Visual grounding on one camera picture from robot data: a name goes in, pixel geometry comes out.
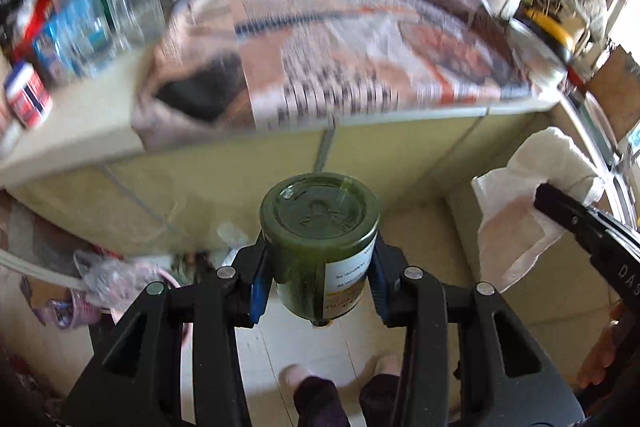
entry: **jar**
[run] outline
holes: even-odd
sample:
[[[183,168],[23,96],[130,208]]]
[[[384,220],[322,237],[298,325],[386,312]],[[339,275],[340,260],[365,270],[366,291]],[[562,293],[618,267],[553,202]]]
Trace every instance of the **jar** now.
[[[316,326],[360,299],[380,207],[359,181],[327,172],[280,182],[262,200],[260,224],[282,303]]]

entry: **person's leg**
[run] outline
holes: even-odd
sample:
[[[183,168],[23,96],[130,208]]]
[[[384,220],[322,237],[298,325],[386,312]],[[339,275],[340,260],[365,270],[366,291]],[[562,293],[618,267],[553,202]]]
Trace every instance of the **person's leg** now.
[[[312,375],[302,365],[289,367],[285,380],[293,391],[298,427],[350,427],[338,390],[331,380]]]
[[[380,358],[374,373],[360,392],[360,407],[367,427],[389,427],[400,382],[398,358]]]

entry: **jar lid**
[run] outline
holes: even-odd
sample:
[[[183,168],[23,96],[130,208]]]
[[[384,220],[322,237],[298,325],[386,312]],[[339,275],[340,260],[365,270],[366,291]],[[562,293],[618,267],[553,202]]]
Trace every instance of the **jar lid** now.
[[[353,178],[330,172],[284,180],[260,206],[265,237],[284,248],[357,250],[373,240],[379,222],[373,192]]]

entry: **yellow object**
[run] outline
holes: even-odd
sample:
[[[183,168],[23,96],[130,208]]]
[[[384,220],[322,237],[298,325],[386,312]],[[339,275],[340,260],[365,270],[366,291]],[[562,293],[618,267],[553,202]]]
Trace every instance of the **yellow object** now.
[[[565,48],[572,53],[575,51],[575,41],[571,33],[562,28],[560,23],[553,20],[548,15],[543,14],[539,10],[528,9],[525,15],[535,22],[546,33],[551,35],[556,41],[560,42]]]

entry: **jar label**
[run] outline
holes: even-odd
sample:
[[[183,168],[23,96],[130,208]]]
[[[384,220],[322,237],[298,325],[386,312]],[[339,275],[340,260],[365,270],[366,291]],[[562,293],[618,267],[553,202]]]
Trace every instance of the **jar label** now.
[[[348,259],[325,265],[322,318],[344,315],[358,303],[375,243],[374,237],[364,250]]]

